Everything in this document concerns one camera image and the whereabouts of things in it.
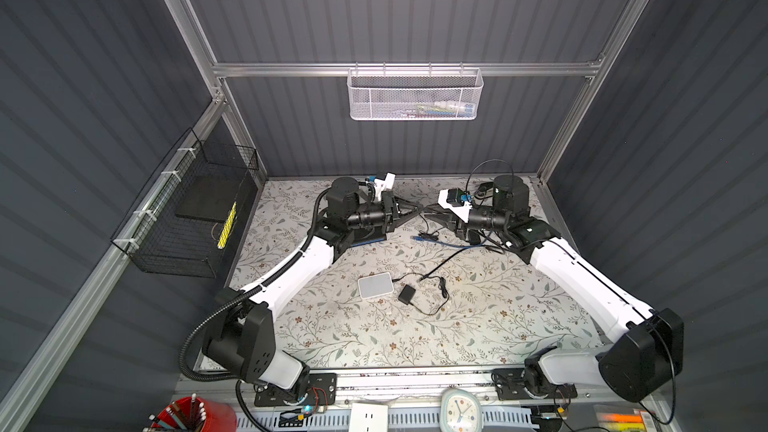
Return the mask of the black power adapter with cable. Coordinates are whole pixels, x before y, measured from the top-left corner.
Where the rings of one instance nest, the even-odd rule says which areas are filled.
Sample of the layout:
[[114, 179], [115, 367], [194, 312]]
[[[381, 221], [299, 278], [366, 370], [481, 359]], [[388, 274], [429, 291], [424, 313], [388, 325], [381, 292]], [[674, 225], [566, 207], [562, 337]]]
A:
[[426, 317], [443, 313], [451, 298], [447, 280], [441, 276], [411, 272], [395, 278], [393, 284], [397, 300]]

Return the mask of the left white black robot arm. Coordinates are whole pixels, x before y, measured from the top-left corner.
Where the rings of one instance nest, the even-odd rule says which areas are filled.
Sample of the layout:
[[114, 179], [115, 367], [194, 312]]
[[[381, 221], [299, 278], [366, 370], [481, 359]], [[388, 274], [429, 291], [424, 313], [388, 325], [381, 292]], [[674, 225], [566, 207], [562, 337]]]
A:
[[354, 245], [385, 236], [400, 221], [395, 176], [334, 180], [316, 197], [301, 244], [256, 281], [222, 292], [221, 305], [187, 336], [178, 355], [182, 375], [196, 382], [266, 383], [291, 399], [309, 386], [309, 368], [278, 349], [274, 322], [311, 280]]

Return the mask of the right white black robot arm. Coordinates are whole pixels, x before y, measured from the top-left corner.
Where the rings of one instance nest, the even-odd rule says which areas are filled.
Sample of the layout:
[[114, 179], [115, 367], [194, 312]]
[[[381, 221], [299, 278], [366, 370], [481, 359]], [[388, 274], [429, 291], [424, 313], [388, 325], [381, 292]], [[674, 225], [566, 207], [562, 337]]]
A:
[[448, 226], [466, 239], [494, 233], [499, 246], [556, 282], [597, 323], [609, 343], [595, 351], [550, 346], [526, 358], [522, 380], [527, 392], [546, 398], [565, 385], [606, 386], [620, 398], [639, 403], [683, 369], [684, 323], [670, 309], [656, 310], [623, 290], [584, 259], [544, 220], [530, 213], [529, 189], [505, 174], [490, 187], [491, 202], [479, 205], [468, 190], [445, 189], [438, 204]]

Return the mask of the white network switch box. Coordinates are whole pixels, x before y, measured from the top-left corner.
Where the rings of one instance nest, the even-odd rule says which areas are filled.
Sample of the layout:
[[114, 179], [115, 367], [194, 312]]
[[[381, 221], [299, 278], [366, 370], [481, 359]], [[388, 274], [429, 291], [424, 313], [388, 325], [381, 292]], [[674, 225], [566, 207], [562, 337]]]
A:
[[391, 274], [385, 272], [359, 278], [358, 291], [363, 300], [372, 300], [392, 294], [394, 282]]

